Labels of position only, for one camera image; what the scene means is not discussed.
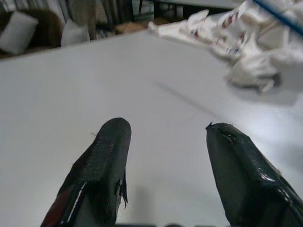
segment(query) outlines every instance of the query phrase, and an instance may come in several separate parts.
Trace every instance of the crumpled white fabric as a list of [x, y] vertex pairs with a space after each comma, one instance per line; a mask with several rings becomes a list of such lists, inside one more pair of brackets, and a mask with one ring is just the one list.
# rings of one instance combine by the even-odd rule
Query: crumpled white fabric
[[[267, 2], [292, 20], [303, 21], [303, 0]], [[149, 29], [159, 37], [209, 47], [231, 62], [230, 83], [255, 87], [260, 92], [276, 84], [283, 67], [303, 63], [303, 38], [251, 0], [244, 1], [218, 21], [208, 17], [208, 10], [203, 10], [178, 23], [156, 26], [150, 22]]]

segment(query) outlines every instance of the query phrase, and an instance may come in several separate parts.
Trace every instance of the table surface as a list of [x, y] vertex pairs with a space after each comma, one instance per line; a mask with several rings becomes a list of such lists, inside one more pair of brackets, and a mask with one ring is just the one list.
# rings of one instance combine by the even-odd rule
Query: table surface
[[215, 7], [215, 8], [227, 8], [233, 9], [240, 5], [240, 1], [236, 0], [151, 0], [163, 3], [189, 5], [189, 6], [201, 6], [201, 7]]
[[303, 197], [296, 77], [263, 96], [239, 91], [224, 81], [228, 65], [207, 50], [146, 31], [2, 61], [0, 68], [1, 226], [39, 226], [92, 133], [114, 117], [132, 127], [129, 204], [119, 223], [228, 225], [206, 148], [211, 121], [250, 135]]

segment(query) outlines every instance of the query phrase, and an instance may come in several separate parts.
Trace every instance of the white pillow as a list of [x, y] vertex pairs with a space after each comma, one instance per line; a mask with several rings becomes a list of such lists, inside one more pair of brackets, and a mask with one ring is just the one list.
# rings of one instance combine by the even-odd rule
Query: white pillow
[[21, 54], [28, 47], [38, 20], [18, 11], [14, 12], [3, 32], [0, 34], [0, 49], [12, 53]]
[[61, 38], [61, 46], [69, 46], [89, 41], [87, 26], [78, 26], [72, 20], [68, 20], [64, 26]]

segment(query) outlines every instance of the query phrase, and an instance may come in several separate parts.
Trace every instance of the brown chair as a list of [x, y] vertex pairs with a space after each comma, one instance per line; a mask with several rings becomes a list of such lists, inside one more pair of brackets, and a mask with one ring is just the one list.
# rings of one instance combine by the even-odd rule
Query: brown chair
[[[62, 23], [59, 17], [52, 11], [46, 9], [24, 9], [19, 10], [38, 20], [39, 24], [36, 27], [34, 36], [23, 53], [33, 53], [37, 51], [52, 49], [61, 46]], [[4, 30], [9, 22], [13, 12], [4, 12], [0, 14], [0, 33]], [[0, 59], [13, 57], [15, 55], [0, 52]]]

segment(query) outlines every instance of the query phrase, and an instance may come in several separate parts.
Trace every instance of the white cloth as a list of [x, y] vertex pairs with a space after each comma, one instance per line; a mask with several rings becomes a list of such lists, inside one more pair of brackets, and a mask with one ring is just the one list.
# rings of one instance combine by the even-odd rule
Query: white cloth
[[[302, 0], [267, 0], [292, 20], [303, 21]], [[303, 63], [303, 38], [281, 24], [251, 0], [227, 12], [218, 21], [208, 10], [172, 25], [149, 24], [160, 37], [208, 46], [232, 64], [229, 82], [266, 92], [275, 85], [282, 67]]]
[[89, 42], [89, 30], [87, 26], [78, 26], [69, 19], [62, 31], [61, 46], [69, 46]]
[[28, 47], [37, 24], [37, 19], [14, 12], [0, 34], [0, 49], [12, 54], [22, 54]]

